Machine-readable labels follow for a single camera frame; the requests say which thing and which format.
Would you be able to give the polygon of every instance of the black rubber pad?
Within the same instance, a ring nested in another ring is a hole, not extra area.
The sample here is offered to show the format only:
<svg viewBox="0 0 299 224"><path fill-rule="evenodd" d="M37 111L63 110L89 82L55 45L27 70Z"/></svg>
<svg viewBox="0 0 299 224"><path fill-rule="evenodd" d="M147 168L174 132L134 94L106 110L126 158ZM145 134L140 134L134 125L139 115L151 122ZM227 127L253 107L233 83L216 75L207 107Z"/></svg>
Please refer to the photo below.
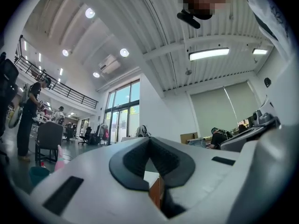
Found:
<svg viewBox="0 0 299 224"><path fill-rule="evenodd" d="M233 166L235 163L235 160L231 160L231 159L226 159L226 158L221 158L221 157L214 157L212 158L213 161L215 162L220 162L220 163L224 163L230 166Z"/></svg>
<svg viewBox="0 0 299 224"><path fill-rule="evenodd" d="M149 184L143 177L149 158L165 188L185 185L195 171L195 162L188 154L151 137L114 154L109 162L110 173L125 188L148 191Z"/></svg>
<svg viewBox="0 0 299 224"><path fill-rule="evenodd" d="M43 207L60 216L84 179L71 176L43 204Z"/></svg>

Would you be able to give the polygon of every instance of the ceiling light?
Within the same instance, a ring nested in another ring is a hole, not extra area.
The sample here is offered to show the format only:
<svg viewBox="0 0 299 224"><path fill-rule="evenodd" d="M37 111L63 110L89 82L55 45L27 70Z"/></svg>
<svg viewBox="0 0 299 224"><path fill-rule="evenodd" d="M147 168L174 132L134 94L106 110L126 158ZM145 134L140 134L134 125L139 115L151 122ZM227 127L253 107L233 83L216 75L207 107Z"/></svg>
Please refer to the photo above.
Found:
<svg viewBox="0 0 299 224"><path fill-rule="evenodd" d="M100 74L97 73L97 72L94 72L94 73L93 73L93 76L96 77L96 78L99 78L99 77L100 77Z"/></svg>
<svg viewBox="0 0 299 224"><path fill-rule="evenodd" d="M262 50L262 49L253 49L253 54L254 55L266 55L267 54L267 50Z"/></svg>
<svg viewBox="0 0 299 224"><path fill-rule="evenodd" d="M127 49L125 48L121 49L121 56L127 57L128 55L130 55L130 53L128 52Z"/></svg>
<svg viewBox="0 0 299 224"><path fill-rule="evenodd" d="M69 52L68 52L67 50L62 50L62 54L63 54L64 56L69 56Z"/></svg>
<svg viewBox="0 0 299 224"><path fill-rule="evenodd" d="M95 15L95 12L91 9L91 8L88 8L85 12L85 16L87 18L93 18Z"/></svg>
<svg viewBox="0 0 299 224"><path fill-rule="evenodd" d="M196 51L196 52L189 53L189 60L195 61L206 57L227 55L228 53L229 53L229 48Z"/></svg>

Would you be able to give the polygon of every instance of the air conditioner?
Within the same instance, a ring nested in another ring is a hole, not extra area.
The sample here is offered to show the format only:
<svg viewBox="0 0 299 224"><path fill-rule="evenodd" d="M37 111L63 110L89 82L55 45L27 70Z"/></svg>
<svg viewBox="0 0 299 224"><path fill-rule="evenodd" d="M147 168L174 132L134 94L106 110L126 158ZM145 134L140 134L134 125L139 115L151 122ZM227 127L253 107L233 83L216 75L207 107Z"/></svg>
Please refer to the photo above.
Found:
<svg viewBox="0 0 299 224"><path fill-rule="evenodd" d="M119 68L121 64L117 61L117 59L113 55L107 56L103 62L99 64L100 70L103 73L110 74L111 72L115 71Z"/></svg>

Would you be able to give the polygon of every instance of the pink object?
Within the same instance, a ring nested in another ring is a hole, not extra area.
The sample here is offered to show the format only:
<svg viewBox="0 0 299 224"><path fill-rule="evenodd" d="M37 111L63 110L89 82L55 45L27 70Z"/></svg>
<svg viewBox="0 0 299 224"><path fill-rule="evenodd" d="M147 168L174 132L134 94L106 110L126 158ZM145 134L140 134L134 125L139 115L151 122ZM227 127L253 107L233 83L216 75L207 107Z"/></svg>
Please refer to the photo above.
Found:
<svg viewBox="0 0 299 224"><path fill-rule="evenodd" d="M58 145L58 159L57 159L54 171L64 167L63 155L64 155L64 153L62 152L62 148L60 145Z"/></svg>

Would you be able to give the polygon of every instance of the railing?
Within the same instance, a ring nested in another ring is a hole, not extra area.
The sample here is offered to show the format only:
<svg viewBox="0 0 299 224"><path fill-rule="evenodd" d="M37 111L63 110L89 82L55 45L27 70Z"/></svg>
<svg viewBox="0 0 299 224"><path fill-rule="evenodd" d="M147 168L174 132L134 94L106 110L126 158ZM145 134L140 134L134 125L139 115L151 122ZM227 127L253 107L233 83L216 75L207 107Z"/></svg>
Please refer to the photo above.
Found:
<svg viewBox="0 0 299 224"><path fill-rule="evenodd" d="M73 90L72 88L66 86L65 84L62 84L61 82L58 82L54 77L48 75L45 69L39 70L39 68L37 68L33 63L26 60L22 55L21 39L16 51L16 59L14 65L25 72L25 74L33 77L36 81L42 81L44 78L50 77L51 85L49 87L49 90L53 90L73 101L86 105L90 108L96 108L98 103L96 100Z"/></svg>

